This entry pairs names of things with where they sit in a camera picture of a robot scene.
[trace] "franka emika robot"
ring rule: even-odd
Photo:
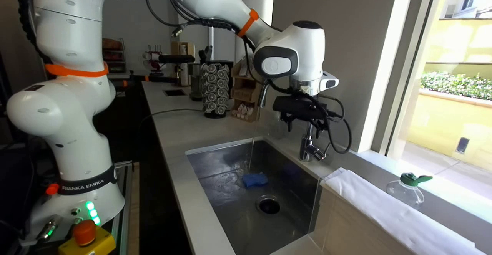
[[[249,44],[254,50],[253,67],[266,79],[265,91],[269,85],[289,94],[287,103],[284,100],[277,106],[280,109],[274,110],[281,111],[286,122],[295,118],[310,122],[308,138],[303,138],[307,140],[306,155],[323,157],[316,155],[320,150],[312,145],[312,126],[327,130],[330,141],[330,121],[343,120],[350,131],[342,116],[326,110],[326,105],[316,99],[320,91],[338,84],[337,78],[322,70],[325,32],[319,24],[297,21],[280,31],[266,24],[242,0],[170,1],[188,20],[174,25],[159,19],[177,27],[174,34],[188,25],[206,25],[229,29]],[[32,210],[28,234],[21,240],[23,245],[30,245],[56,234],[57,227],[70,227],[84,219],[103,225],[121,211],[125,199],[116,184],[108,140],[96,131],[92,122],[95,114],[109,106],[116,92],[106,76],[108,68],[102,59],[104,0],[19,2],[21,22],[28,38],[46,63],[46,70],[57,76],[55,80],[37,83],[14,94],[7,103],[12,123],[46,140],[60,171],[56,193],[37,202]],[[151,10],[149,0],[146,2]],[[33,11],[34,30],[28,16],[22,14],[29,10]],[[288,89],[274,84],[275,78],[284,76],[289,77]],[[292,109],[303,104],[314,109],[306,114]],[[333,147],[345,153],[350,139],[346,150]]]

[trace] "black strap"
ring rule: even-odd
[[[96,190],[107,183],[115,184],[116,180],[116,172],[115,166],[111,165],[109,169],[104,171],[103,173],[96,175],[94,177],[77,180],[77,181],[67,181],[60,179],[60,188],[58,189],[58,194],[61,195],[74,195],[74,194],[83,194],[85,192],[90,192],[92,190]]]

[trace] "white towel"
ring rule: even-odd
[[[417,255],[484,255],[473,242],[352,171],[340,168],[328,175],[321,185],[332,188]]]

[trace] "green bottle cap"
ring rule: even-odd
[[[421,175],[417,177],[411,172],[402,173],[400,176],[400,181],[409,186],[417,186],[420,182],[429,181],[431,179],[432,176]]]

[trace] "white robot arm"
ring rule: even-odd
[[[264,78],[289,76],[293,89],[310,96],[338,84],[322,71],[325,34],[318,24],[299,21],[279,32],[242,0],[177,1],[198,17],[240,28],[238,35],[256,47],[253,65]],[[125,202],[115,184],[108,141],[92,123],[115,97],[102,59],[103,2],[32,0],[37,48],[51,59],[46,69],[57,78],[12,96],[7,114],[19,129],[46,140],[61,181],[51,187],[51,197],[33,209],[25,245],[87,218],[102,225]]]

